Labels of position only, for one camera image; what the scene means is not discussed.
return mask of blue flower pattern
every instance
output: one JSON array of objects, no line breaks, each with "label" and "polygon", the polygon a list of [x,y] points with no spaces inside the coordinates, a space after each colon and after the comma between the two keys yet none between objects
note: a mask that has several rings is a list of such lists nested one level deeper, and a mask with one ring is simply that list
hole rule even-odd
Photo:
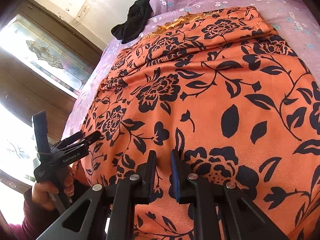
[{"label": "blue flower pattern", "polygon": [[310,49],[315,49],[313,46],[312,46],[312,44],[306,44],[306,46],[308,47],[308,48],[310,48]]},{"label": "blue flower pattern", "polygon": [[277,25],[277,24],[273,24],[272,25],[276,30],[281,30],[281,27],[279,26],[279,25]]}]

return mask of finger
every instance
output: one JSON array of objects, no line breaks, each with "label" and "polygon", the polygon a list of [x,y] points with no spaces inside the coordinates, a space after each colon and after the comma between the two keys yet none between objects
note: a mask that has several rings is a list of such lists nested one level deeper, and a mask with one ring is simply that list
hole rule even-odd
[{"label": "finger", "polygon": [[73,184],[73,177],[70,174],[68,174],[64,179],[64,186],[69,187],[72,184]]},{"label": "finger", "polygon": [[39,192],[39,193],[51,193],[51,194],[57,194],[59,190],[55,185],[53,185],[51,182],[41,182],[41,183],[36,183],[34,185],[34,190]]},{"label": "finger", "polygon": [[68,173],[72,173],[72,168],[70,166],[67,166],[67,169],[68,169]]},{"label": "finger", "polygon": [[69,187],[66,187],[63,190],[63,192],[69,197],[73,196],[74,191],[75,191],[75,186],[73,184],[71,184]]},{"label": "finger", "polygon": [[48,189],[49,191],[54,192],[54,190],[51,190],[51,187],[52,185],[48,185],[47,183],[36,183],[32,187],[32,201],[42,205],[47,210],[54,210],[55,207],[48,193],[45,191]]}]

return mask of metal screw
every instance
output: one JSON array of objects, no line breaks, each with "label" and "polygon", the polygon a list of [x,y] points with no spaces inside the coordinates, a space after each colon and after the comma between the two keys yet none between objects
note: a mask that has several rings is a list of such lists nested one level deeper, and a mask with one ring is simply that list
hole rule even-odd
[{"label": "metal screw", "polygon": [[92,189],[94,191],[100,191],[100,190],[102,190],[102,185],[101,184],[95,184],[95,185],[92,186]]},{"label": "metal screw", "polygon": [[234,182],[229,181],[229,182],[227,182],[226,187],[228,189],[234,189],[234,188],[236,188],[236,184]]},{"label": "metal screw", "polygon": [[140,179],[140,176],[138,174],[132,174],[130,176],[130,180],[138,180],[138,179]]},{"label": "metal screw", "polygon": [[198,179],[198,175],[195,174],[195,173],[190,173],[190,174],[188,175],[188,178],[191,179],[191,180],[195,180],[195,179]]}]

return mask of white wall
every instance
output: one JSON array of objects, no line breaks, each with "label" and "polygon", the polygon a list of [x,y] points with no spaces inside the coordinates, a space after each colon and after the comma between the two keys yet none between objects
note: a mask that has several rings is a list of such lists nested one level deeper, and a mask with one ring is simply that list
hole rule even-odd
[{"label": "white wall", "polygon": [[35,0],[69,23],[100,49],[113,38],[111,29],[127,20],[136,0]]}]

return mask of wooden window frame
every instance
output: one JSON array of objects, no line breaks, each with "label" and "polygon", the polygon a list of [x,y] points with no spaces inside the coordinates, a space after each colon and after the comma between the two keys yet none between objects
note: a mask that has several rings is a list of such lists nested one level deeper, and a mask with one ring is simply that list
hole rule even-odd
[{"label": "wooden window frame", "polygon": [[48,34],[90,68],[95,69],[103,51],[75,28],[34,0],[24,0],[18,7],[20,14]]}]

